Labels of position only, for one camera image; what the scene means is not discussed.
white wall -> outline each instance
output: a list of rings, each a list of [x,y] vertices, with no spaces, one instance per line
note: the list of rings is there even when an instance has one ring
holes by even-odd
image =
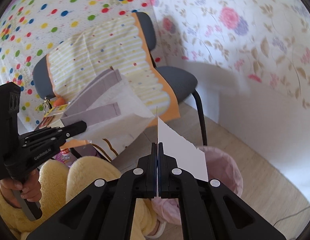
[[[178,66],[198,79],[204,114],[267,159],[310,202],[310,110],[216,66],[183,60]],[[186,102],[196,109],[192,98]]]

gray chair seat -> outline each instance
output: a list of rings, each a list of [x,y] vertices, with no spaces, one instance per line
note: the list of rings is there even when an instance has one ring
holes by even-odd
[[[197,79],[193,74],[170,66],[157,67],[155,69],[170,85],[178,103],[181,103],[190,94],[194,93],[197,86]]]

striped cloth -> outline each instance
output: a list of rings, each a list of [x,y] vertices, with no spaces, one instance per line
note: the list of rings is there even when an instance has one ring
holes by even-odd
[[[143,34],[135,14],[119,17],[73,35],[47,55],[53,90],[71,101],[91,80],[112,67],[129,81],[135,94],[159,115],[167,111],[171,99],[149,63]]]

finger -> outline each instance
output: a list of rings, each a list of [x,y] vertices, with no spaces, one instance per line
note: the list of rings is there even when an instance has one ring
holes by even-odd
[[[8,202],[13,207],[20,208],[20,204],[18,203],[18,200],[15,198],[13,191],[11,189],[5,188],[0,183],[0,191],[2,192],[2,196],[4,197],[6,202]]]
[[[33,170],[28,176],[28,180],[23,184],[23,193],[31,191],[37,184],[39,179],[39,171]]]
[[[38,181],[36,185],[30,191],[28,191],[27,193],[22,193],[21,198],[28,199],[28,198],[35,197],[40,192],[41,187],[42,186],[40,185]]]
[[[23,189],[23,184],[18,181],[14,180],[12,178],[6,178],[0,180],[0,184],[7,189],[13,189],[13,190],[22,190]]]
[[[37,201],[40,201],[41,198],[42,198],[42,192],[40,191],[35,197],[28,198],[27,201],[37,202]]]

floor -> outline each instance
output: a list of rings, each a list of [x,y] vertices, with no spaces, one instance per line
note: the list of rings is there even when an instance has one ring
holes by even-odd
[[[180,104],[181,119],[167,124],[194,145],[201,145],[197,111],[185,103]],[[208,145],[218,147],[236,161],[244,181],[241,198],[272,225],[281,218],[295,214],[310,203],[284,176],[241,140],[209,118],[205,119]],[[156,141],[156,128],[148,128],[113,164],[125,172],[137,165],[140,157],[150,154],[151,142]],[[295,239],[310,220],[310,208],[297,216],[276,224],[287,240]],[[159,240],[182,240],[182,228],[167,225]]]

